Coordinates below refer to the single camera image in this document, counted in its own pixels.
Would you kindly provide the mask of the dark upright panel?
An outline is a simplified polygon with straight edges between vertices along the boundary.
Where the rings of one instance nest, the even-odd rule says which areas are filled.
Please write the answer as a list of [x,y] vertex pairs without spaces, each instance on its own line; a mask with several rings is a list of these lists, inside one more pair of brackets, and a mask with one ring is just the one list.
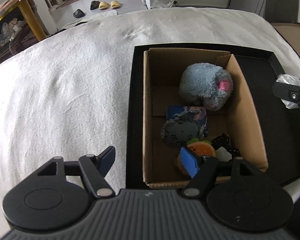
[[298,21],[299,0],[266,0],[264,18],[270,23]]

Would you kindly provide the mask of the dark grey round plush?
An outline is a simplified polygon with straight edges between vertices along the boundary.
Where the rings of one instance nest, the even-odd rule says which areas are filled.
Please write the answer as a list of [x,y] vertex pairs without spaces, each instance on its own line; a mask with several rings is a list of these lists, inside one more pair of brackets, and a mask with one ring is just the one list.
[[161,128],[160,137],[176,145],[185,145],[188,141],[202,139],[206,134],[206,125],[197,119],[201,110],[188,110],[176,114],[167,120]]

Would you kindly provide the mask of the brown framed board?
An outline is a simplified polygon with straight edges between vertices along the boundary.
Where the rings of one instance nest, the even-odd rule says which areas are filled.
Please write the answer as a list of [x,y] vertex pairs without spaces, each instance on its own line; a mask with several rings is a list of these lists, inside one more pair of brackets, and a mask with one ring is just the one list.
[[290,44],[300,57],[300,23],[272,23],[271,25]]

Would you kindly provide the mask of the yellow round table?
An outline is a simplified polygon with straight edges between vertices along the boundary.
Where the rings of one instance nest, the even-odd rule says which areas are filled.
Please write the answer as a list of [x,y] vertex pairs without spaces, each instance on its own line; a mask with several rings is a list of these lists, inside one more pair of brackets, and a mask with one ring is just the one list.
[[38,41],[42,41],[47,38],[46,33],[44,32],[42,26],[39,24],[29,4],[29,0],[17,0],[14,4],[7,7],[7,9],[0,15],[0,21],[15,8],[19,8],[26,23],[28,24]]

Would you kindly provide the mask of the white fuzzy blanket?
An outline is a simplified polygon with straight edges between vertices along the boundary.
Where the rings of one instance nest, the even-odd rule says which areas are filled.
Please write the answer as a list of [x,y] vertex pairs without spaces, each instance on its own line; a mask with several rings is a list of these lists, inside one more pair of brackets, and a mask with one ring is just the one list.
[[264,18],[215,8],[105,17],[51,36],[0,64],[0,238],[5,194],[52,157],[116,148],[107,182],[126,185],[128,99],[135,46],[221,43],[273,51],[300,78],[300,58]]

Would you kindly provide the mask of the black shallow tray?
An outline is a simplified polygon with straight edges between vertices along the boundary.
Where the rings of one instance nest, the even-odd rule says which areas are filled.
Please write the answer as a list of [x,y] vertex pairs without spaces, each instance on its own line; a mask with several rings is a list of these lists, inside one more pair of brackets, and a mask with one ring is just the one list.
[[130,81],[126,187],[146,189],[143,181],[143,61],[151,48],[190,48],[228,51],[233,54],[248,83],[266,148],[266,174],[282,186],[300,178],[300,111],[286,109],[272,86],[283,68],[274,53],[266,50],[211,43],[166,43],[134,49]]

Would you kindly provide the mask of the blue printed packet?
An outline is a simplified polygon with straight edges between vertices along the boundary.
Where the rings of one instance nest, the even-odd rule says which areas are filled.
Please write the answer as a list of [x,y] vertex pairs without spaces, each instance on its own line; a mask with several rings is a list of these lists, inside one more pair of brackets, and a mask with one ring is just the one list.
[[207,136],[207,113],[206,113],[206,109],[204,107],[201,107],[201,106],[168,106],[166,117],[167,117],[167,120],[169,120],[178,113],[181,113],[183,111],[188,111],[188,110],[195,110],[195,109],[201,110],[201,114],[197,116],[197,119],[199,119],[199,121],[202,125],[206,125],[206,134],[204,135],[204,137],[206,137]]

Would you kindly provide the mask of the white plastic packet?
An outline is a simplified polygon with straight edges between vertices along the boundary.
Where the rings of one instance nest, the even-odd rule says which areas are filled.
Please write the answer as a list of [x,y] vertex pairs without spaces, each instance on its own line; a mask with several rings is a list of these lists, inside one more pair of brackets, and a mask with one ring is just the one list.
[[[289,84],[289,85],[295,85],[295,86],[300,87],[300,79],[298,77],[288,75],[288,74],[280,74],[278,76],[276,82],[285,83],[285,84]],[[286,108],[288,108],[288,109],[297,109],[298,108],[297,103],[290,102],[290,101],[287,101],[284,99],[282,99],[281,101],[285,104]]]

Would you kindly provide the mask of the lone black slipper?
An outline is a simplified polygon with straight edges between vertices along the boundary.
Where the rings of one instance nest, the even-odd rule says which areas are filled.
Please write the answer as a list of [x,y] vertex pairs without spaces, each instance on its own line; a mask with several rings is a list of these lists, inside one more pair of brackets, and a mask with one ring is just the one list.
[[73,13],[74,18],[83,18],[85,16],[85,13],[81,9],[77,9]]

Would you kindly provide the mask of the white floor mat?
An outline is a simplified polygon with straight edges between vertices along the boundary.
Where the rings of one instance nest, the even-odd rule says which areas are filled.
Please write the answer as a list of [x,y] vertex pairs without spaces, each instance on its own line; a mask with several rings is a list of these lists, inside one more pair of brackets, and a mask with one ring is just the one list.
[[69,28],[75,27],[77,25],[80,25],[82,23],[94,22],[96,20],[100,20],[100,19],[103,19],[106,17],[116,16],[116,15],[117,15],[117,11],[112,10],[112,11],[102,12],[102,13],[99,13],[99,14],[96,14],[93,16],[86,16],[86,17],[80,18],[79,20],[76,20],[75,22],[65,24],[63,27],[61,27],[61,29],[69,29]]

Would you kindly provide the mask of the clear plastic bag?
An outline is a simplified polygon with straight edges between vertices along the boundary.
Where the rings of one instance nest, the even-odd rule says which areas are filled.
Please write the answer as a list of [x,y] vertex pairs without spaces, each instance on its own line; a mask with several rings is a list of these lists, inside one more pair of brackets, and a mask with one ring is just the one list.
[[152,9],[162,9],[162,8],[171,8],[178,5],[176,0],[153,0],[151,8]]

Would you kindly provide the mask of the yellow slipper right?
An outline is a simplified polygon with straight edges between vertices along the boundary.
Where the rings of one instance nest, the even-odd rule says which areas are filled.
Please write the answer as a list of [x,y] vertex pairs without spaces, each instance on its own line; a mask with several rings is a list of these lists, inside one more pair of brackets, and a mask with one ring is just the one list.
[[111,7],[111,9],[117,9],[117,8],[120,8],[120,7],[121,7],[121,3],[118,2],[118,1],[111,1],[110,7]]

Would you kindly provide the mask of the grey fluffy plush pink nose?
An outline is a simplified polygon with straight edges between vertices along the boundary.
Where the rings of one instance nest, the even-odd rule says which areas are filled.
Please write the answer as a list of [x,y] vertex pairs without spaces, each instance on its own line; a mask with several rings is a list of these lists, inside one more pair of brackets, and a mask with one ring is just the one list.
[[233,86],[231,75],[222,67],[195,63],[181,75],[179,95],[184,101],[218,111],[230,97]]

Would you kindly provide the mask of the yellow slipper left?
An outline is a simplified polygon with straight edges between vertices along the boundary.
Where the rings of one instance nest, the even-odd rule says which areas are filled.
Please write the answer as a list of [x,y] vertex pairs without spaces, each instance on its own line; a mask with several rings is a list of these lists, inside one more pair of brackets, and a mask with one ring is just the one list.
[[99,3],[98,8],[99,8],[100,10],[106,10],[106,9],[108,9],[108,3],[105,2],[105,1],[102,1],[102,2]]

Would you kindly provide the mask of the orange burger plush toy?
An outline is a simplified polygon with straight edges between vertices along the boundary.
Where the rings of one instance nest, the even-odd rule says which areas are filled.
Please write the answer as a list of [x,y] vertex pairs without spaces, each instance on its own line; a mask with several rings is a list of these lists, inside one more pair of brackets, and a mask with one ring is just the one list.
[[[211,146],[211,144],[209,142],[199,141],[197,138],[189,141],[187,143],[187,147],[200,157],[202,157],[202,156],[215,157],[216,156],[215,150],[213,149],[213,147]],[[189,175],[181,162],[181,151],[175,160],[175,164],[183,174]]]

